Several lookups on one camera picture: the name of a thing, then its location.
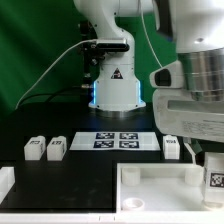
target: small white box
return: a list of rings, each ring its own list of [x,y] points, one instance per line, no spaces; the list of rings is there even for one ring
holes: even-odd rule
[[[166,135],[163,137],[163,152],[165,159],[180,158],[180,144],[176,136]]]
[[[224,204],[224,153],[205,153],[205,202]]]
[[[49,161],[61,161],[67,151],[66,138],[59,136],[52,138],[47,146],[47,159]]]
[[[14,167],[2,167],[0,170],[0,204],[15,183]]]
[[[46,150],[46,140],[43,136],[33,137],[24,147],[25,160],[40,160]]]

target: green backdrop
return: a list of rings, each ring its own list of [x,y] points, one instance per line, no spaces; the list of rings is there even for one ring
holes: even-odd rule
[[[77,24],[83,19],[73,0],[0,1],[0,120],[14,110],[23,93],[63,51],[81,40]],[[174,61],[175,46],[155,32],[153,15],[146,15],[145,22],[161,63],[166,65]],[[136,39],[135,74],[144,83],[144,100],[150,102],[153,88],[148,76],[158,69],[158,65],[148,48],[141,20],[119,18],[117,23]],[[31,94],[52,93],[64,87],[79,85],[82,71],[82,57],[73,51]]]

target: white block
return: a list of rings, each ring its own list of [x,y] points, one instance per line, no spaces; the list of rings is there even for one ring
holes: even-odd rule
[[[15,183],[14,167],[3,167],[0,170],[0,204]]]
[[[180,158],[180,144],[176,136],[166,135],[163,137],[163,152],[165,159]]]
[[[52,138],[47,146],[47,159],[49,161],[61,161],[67,151],[66,138],[59,136]]]
[[[43,136],[33,137],[24,147],[25,160],[40,160],[46,150],[46,140]]]
[[[141,169],[136,166],[122,169],[122,183],[126,186],[137,186],[141,181]]]
[[[224,204],[224,153],[205,153],[205,202]]]

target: warning label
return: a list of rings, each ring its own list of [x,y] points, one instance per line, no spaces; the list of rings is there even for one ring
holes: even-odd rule
[[[111,79],[123,79],[120,70],[117,68],[112,75]]]

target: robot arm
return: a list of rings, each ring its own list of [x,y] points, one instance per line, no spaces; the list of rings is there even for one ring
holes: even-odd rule
[[[134,74],[135,42],[133,36],[115,23],[115,17],[140,15],[139,0],[74,0],[77,9],[91,22],[97,45],[129,46],[126,52],[105,54],[100,75],[94,83],[94,100],[89,107],[103,116],[124,117],[145,106],[140,82]],[[151,0],[141,0],[144,13],[153,9]]]
[[[167,26],[161,24],[164,2]],[[157,28],[176,42],[178,55],[178,61],[150,76],[158,88],[153,96],[158,128],[164,134],[224,142],[223,1],[154,0],[154,6]]]

